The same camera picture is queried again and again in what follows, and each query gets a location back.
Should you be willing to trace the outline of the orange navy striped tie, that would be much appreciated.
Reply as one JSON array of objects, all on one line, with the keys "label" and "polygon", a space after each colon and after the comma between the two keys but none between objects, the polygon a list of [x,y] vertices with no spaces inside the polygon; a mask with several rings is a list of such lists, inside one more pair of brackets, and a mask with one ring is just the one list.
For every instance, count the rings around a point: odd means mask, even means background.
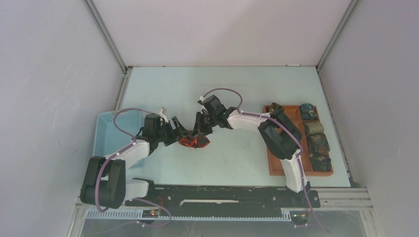
[{"label": "orange navy striped tie", "polygon": [[189,148],[204,148],[210,143],[210,140],[206,136],[199,137],[183,137],[179,140],[179,144]]}]

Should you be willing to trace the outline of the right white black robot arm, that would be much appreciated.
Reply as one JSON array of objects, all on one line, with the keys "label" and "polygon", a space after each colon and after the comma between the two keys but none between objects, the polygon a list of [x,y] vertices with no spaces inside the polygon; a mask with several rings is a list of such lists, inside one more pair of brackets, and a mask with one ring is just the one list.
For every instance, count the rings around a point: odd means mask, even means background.
[{"label": "right white black robot arm", "polygon": [[286,178],[288,202],[301,206],[307,200],[308,180],[305,176],[301,154],[302,134],[285,112],[275,109],[271,113],[250,113],[239,108],[226,108],[218,97],[201,97],[202,106],[196,113],[193,136],[206,136],[216,126],[230,130],[243,129],[258,132],[268,151],[280,160]]}]

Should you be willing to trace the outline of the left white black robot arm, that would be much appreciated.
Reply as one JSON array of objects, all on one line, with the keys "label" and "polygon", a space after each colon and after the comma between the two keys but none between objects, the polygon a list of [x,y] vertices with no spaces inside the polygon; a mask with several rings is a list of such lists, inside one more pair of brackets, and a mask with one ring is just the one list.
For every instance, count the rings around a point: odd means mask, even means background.
[{"label": "left white black robot arm", "polygon": [[167,119],[162,114],[148,114],[143,126],[128,145],[105,157],[89,159],[80,200],[96,205],[99,211],[117,209],[123,202],[137,198],[143,205],[152,205],[156,192],[150,189],[152,181],[134,178],[127,180],[126,170],[150,156],[160,143],[169,146],[190,132],[177,117]]}]

